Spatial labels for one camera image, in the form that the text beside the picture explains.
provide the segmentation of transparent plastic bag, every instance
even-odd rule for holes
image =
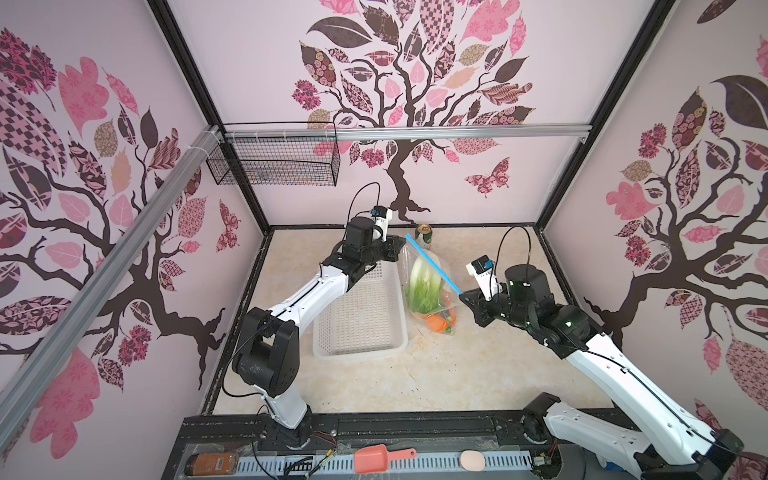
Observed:
[[[447,263],[432,251],[423,251],[450,278]],[[410,242],[400,251],[399,263],[406,309],[433,332],[453,334],[459,302],[456,292]]]

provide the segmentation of plastic basket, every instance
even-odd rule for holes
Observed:
[[[312,351],[328,360],[386,356],[406,349],[408,330],[397,264],[379,262],[314,321]]]

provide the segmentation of wire basket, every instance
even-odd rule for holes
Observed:
[[[219,145],[207,160],[216,183],[238,184],[238,175],[233,169],[242,169],[242,178],[252,185],[335,187],[341,157],[333,123],[268,124],[279,123],[301,123],[307,125],[309,130],[263,130],[249,134],[240,132],[228,137],[229,145]]]

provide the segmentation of wall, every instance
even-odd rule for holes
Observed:
[[[651,3],[171,6],[224,121],[309,117],[339,127],[392,127],[588,123]],[[278,224],[344,223],[353,194],[370,181],[381,183],[382,204],[397,210],[400,223],[535,221],[575,141],[346,143],[337,187],[255,190]],[[360,200],[357,210],[372,206],[369,195]]]
[[[681,2],[548,236],[627,356],[765,455],[768,4],[708,5]]]
[[[205,123],[141,0],[7,5],[0,28],[5,386]],[[0,477],[158,477],[181,419],[200,410],[259,241],[238,189],[204,166]]]

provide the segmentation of soap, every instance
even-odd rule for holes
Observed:
[[[482,472],[485,469],[485,457],[475,450],[465,450],[458,459],[464,470]]]

